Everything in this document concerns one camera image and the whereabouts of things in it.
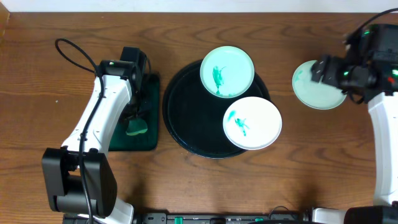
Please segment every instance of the green fish print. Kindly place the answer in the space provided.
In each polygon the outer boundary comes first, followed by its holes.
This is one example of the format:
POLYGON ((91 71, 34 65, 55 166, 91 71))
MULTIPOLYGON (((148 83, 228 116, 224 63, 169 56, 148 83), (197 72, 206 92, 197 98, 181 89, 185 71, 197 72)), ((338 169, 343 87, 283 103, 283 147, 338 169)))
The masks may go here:
POLYGON ((220 88, 220 86, 222 85, 222 84, 224 84, 224 80, 223 80, 223 77, 221 76, 221 71, 224 69, 225 67, 223 67, 222 69, 218 69, 218 66, 214 66, 214 68, 213 68, 213 78, 214 78, 214 82, 216 83, 216 86, 217 86, 217 95, 219 95, 220 94, 220 90, 219 90, 219 88, 220 88))
POLYGON ((239 118, 236 118, 236 119, 235 119, 235 123, 241 128, 241 130, 242 130, 244 136, 246 136, 246 130, 245 130, 245 128, 250 129, 247 125, 245 125, 245 123, 244 123, 245 120, 246 120, 246 119, 239 119, 239 118))

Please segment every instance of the black tray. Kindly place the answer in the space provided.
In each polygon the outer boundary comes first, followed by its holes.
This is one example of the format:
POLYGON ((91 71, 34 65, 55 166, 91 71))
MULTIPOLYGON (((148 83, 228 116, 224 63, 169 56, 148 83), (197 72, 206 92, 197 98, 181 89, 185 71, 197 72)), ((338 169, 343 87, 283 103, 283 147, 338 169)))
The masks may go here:
POLYGON ((268 90, 255 74, 252 85, 242 95, 229 99, 214 96, 201 83, 201 62, 187 65, 170 81, 163 97, 164 123, 175 141, 196 155, 212 159, 240 155, 246 150, 225 136, 225 111, 236 100, 248 96, 270 101, 268 90))

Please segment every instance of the wood grain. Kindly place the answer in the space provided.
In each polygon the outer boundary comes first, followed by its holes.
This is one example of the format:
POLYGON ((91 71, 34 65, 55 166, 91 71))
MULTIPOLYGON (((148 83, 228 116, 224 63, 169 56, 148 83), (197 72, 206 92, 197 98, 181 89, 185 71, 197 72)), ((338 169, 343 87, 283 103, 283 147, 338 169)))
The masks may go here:
MULTIPOLYGON (((294 95, 291 79, 303 62, 344 55, 343 34, 370 14, 13 13, 0 48, 0 222, 59 223, 49 209, 41 157, 59 147, 79 120, 93 75, 61 58, 58 37, 84 48, 99 63, 124 46, 140 47, 170 79, 210 50, 234 45, 253 59, 282 114, 271 146, 223 160, 182 149, 160 122, 152 152, 109 154, 118 195, 138 210, 262 213, 347 209, 372 204, 374 138, 366 105, 344 102, 311 109, 294 95)), ((381 22, 393 23, 398 15, 381 22)), ((78 52, 66 53, 88 66, 78 52)))

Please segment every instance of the dark green mat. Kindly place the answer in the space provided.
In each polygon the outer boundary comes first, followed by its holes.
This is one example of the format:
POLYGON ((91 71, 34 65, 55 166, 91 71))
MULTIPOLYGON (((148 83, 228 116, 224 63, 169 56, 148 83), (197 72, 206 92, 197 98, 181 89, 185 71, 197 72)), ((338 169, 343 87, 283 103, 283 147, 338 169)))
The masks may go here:
POLYGON ((156 148, 159 130, 159 77, 152 74, 143 87, 143 93, 152 102, 151 110, 142 119, 148 125, 148 131, 136 136, 126 134, 129 122, 118 123, 114 130, 109 151, 150 151, 156 148))

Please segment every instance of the white wall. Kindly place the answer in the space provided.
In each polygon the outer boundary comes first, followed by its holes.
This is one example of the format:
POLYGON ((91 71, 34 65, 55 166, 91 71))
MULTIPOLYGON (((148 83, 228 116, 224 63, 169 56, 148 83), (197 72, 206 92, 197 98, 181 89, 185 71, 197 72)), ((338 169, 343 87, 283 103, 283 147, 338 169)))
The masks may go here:
POLYGON ((381 12, 398 0, 0 0, 10 12, 381 12))

